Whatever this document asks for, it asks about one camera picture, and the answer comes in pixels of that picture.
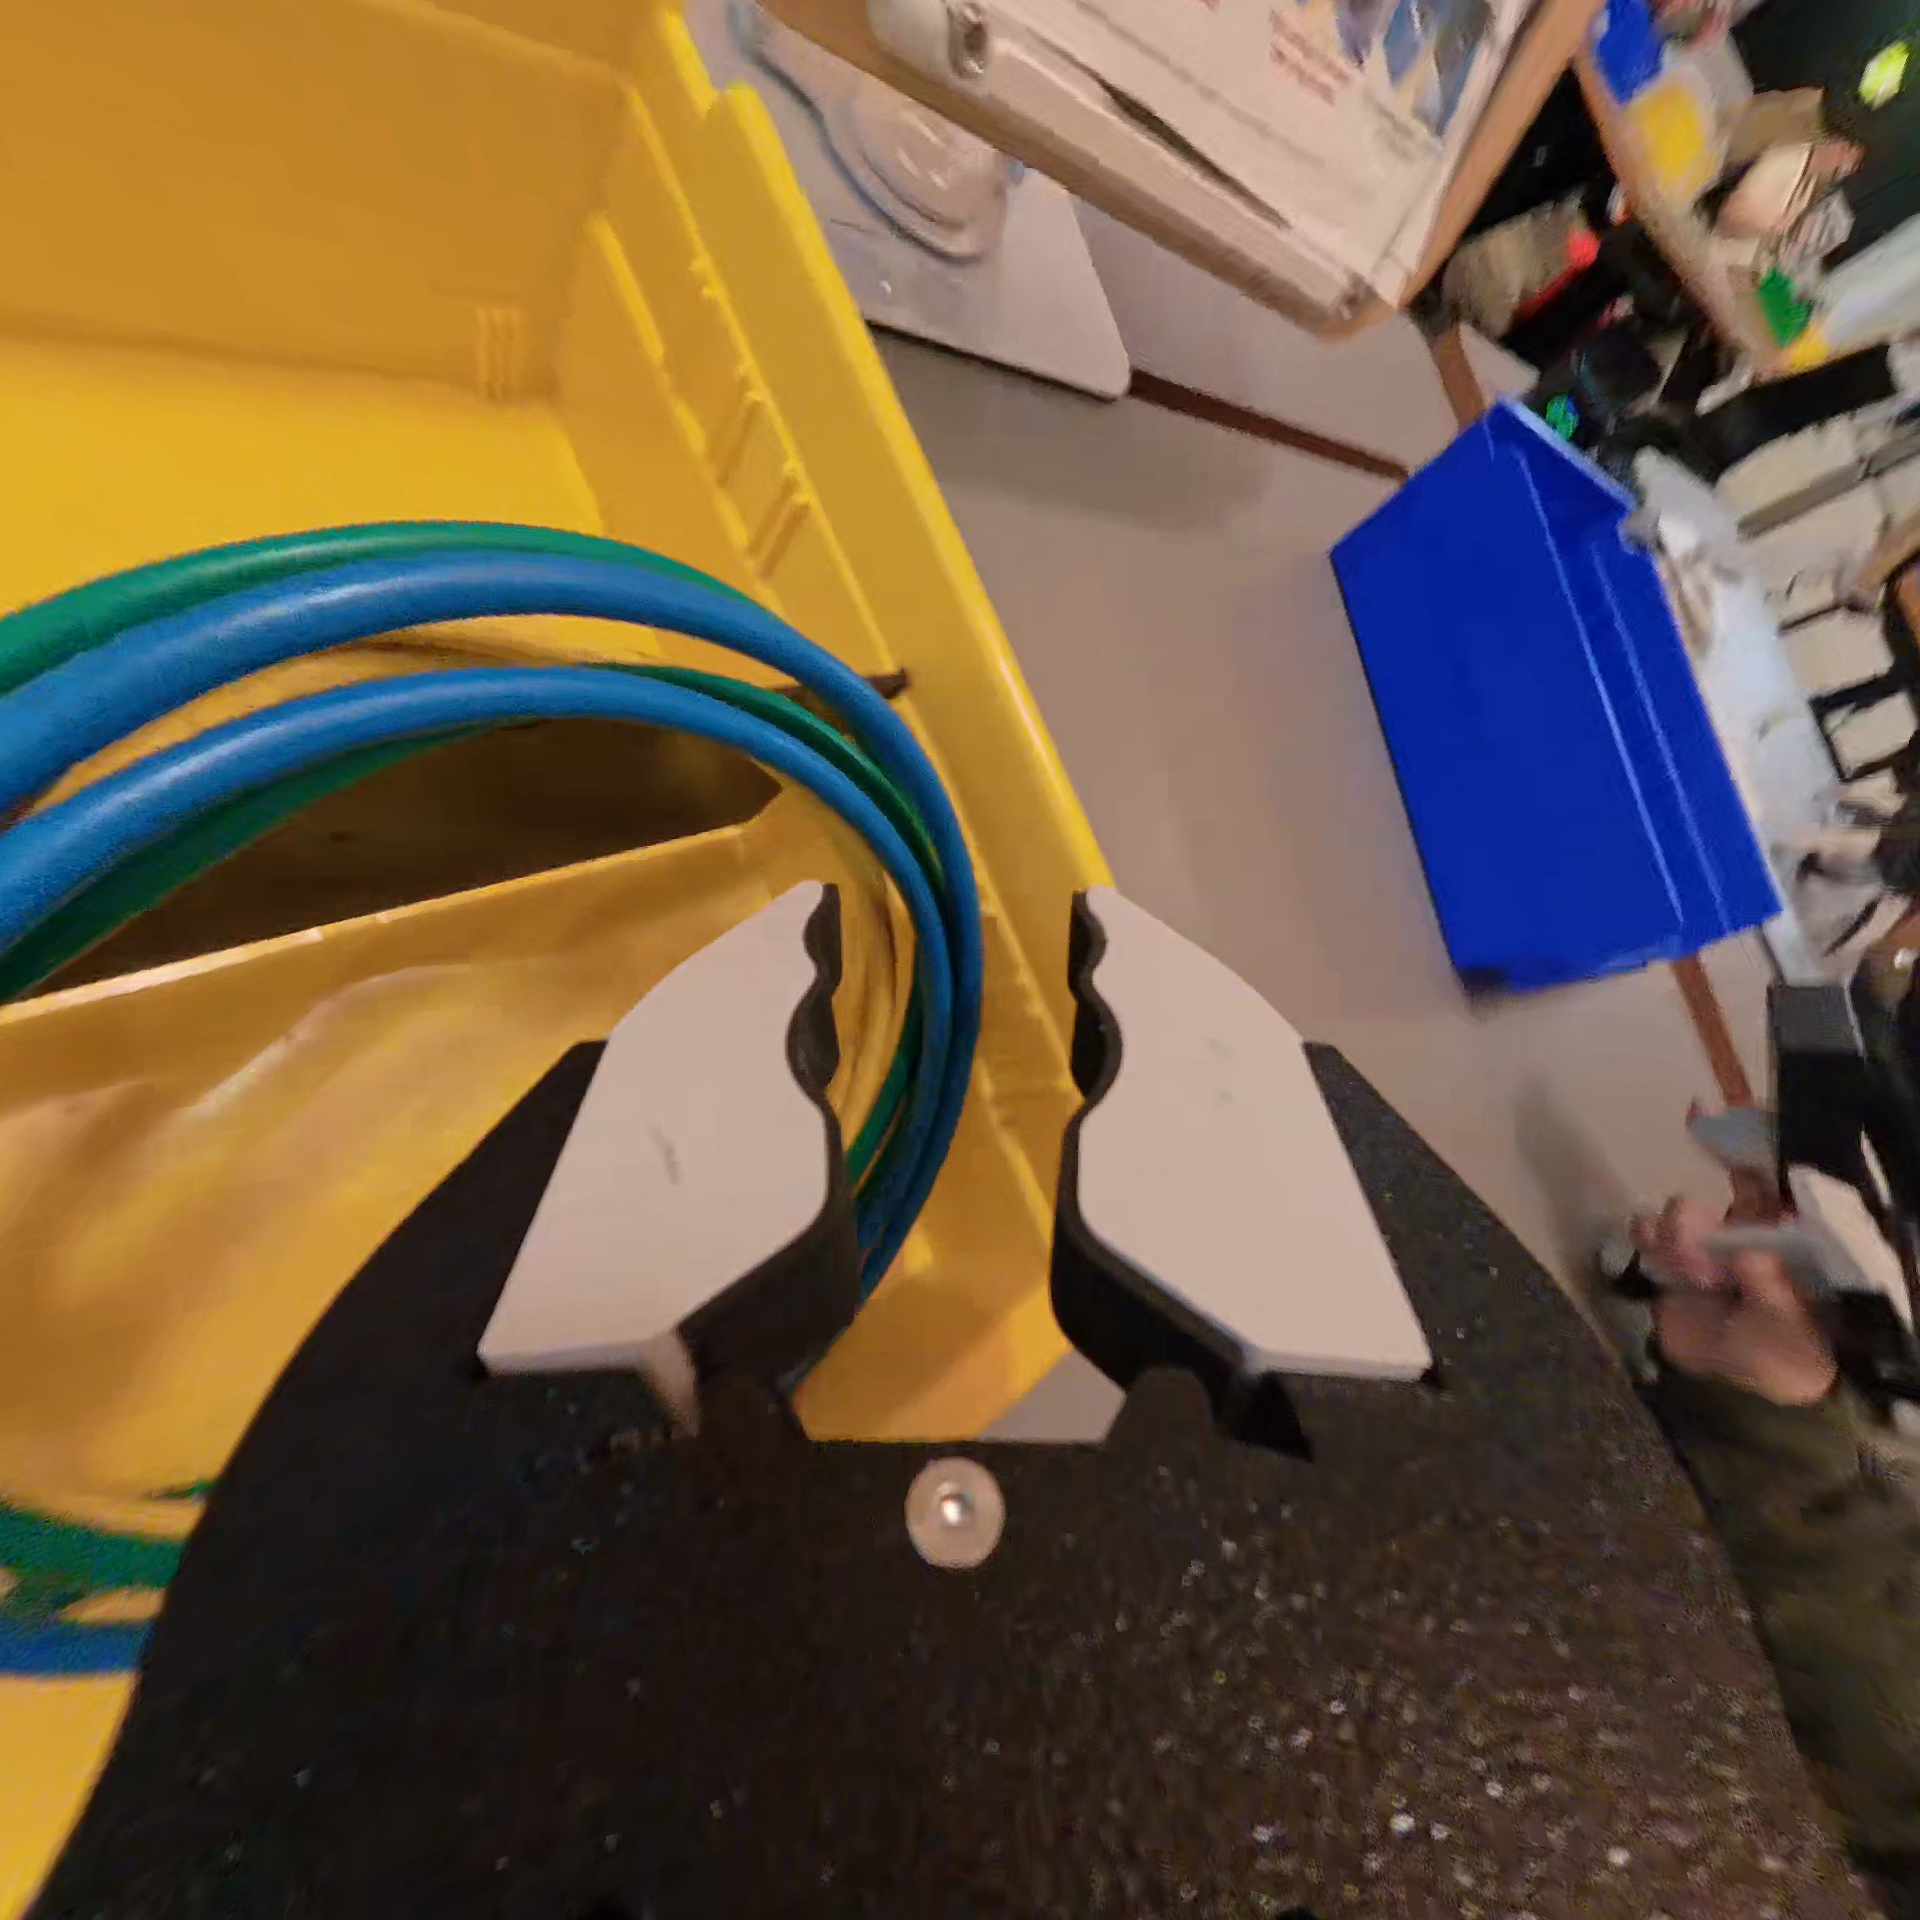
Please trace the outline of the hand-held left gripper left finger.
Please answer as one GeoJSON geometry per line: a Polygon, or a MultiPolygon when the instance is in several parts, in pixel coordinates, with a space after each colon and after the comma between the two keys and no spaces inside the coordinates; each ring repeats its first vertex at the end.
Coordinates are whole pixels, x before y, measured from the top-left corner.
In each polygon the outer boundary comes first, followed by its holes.
{"type": "Polygon", "coordinates": [[[842,893],[801,882],[616,1019],[477,1340],[489,1375],[635,1375],[698,1431],[716,1381],[778,1394],[824,1355],[859,1296],[842,966],[842,893]]]}

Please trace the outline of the yellow plastic bin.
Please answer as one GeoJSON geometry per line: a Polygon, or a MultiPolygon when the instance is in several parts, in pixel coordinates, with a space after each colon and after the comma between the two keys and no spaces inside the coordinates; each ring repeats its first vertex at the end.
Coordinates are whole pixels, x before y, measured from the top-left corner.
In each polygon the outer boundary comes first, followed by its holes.
{"type": "MultiPolygon", "coordinates": [[[[4,609],[369,521],[655,549],[902,676],[986,1005],[922,1219],[803,1389],[970,1433],[1062,1355],[1069,904],[1109,877],[769,108],[681,3],[4,3],[4,609]]],[[[832,1099],[906,913],[804,795],[555,726],[392,766],[4,1005],[4,1642],[150,1629],[275,1378],[582,1043],[792,884],[844,901],[832,1099]],[[155,1557],[140,1543],[162,1543],[155,1557]]]]}

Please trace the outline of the person's right hand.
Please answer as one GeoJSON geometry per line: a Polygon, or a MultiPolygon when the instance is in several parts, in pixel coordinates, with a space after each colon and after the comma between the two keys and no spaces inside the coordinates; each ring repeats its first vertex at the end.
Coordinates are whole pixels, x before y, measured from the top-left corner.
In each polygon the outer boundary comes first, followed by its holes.
{"type": "Polygon", "coordinates": [[[1736,1227],[1773,1227],[1778,1205],[1734,1197],[1716,1210],[1676,1195],[1631,1221],[1642,1265],[1659,1275],[1652,1340],[1665,1373],[1708,1379],[1770,1404],[1825,1400],[1839,1366],[1818,1314],[1778,1254],[1719,1254],[1711,1239],[1736,1227]]]}

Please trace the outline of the printed white cardboard box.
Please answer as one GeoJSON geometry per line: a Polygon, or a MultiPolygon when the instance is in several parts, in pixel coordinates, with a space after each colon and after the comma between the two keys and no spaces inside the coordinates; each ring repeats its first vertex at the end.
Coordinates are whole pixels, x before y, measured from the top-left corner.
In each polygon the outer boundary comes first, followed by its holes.
{"type": "Polygon", "coordinates": [[[1026,165],[1309,322],[1402,303],[1538,3],[879,1],[1026,165]]]}

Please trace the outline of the blue plastic bin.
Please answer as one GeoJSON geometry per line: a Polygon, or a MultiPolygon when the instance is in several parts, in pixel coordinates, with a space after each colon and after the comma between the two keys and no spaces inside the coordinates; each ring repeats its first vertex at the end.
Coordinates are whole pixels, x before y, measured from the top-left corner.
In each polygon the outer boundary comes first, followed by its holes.
{"type": "Polygon", "coordinates": [[[1498,400],[1330,550],[1474,994],[1688,959],[1785,906],[1634,510],[1498,400]]]}

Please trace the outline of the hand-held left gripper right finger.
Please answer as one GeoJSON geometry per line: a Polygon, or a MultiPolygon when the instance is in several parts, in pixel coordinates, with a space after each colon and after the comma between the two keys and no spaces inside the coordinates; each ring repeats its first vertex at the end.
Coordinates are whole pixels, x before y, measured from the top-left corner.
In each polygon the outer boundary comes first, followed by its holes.
{"type": "Polygon", "coordinates": [[[1195,1379],[1232,1442],[1313,1459],[1298,1379],[1434,1369],[1298,1028],[1113,886],[1075,896],[1077,1105],[1062,1137],[1049,1296],[1121,1394],[1195,1379]]]}

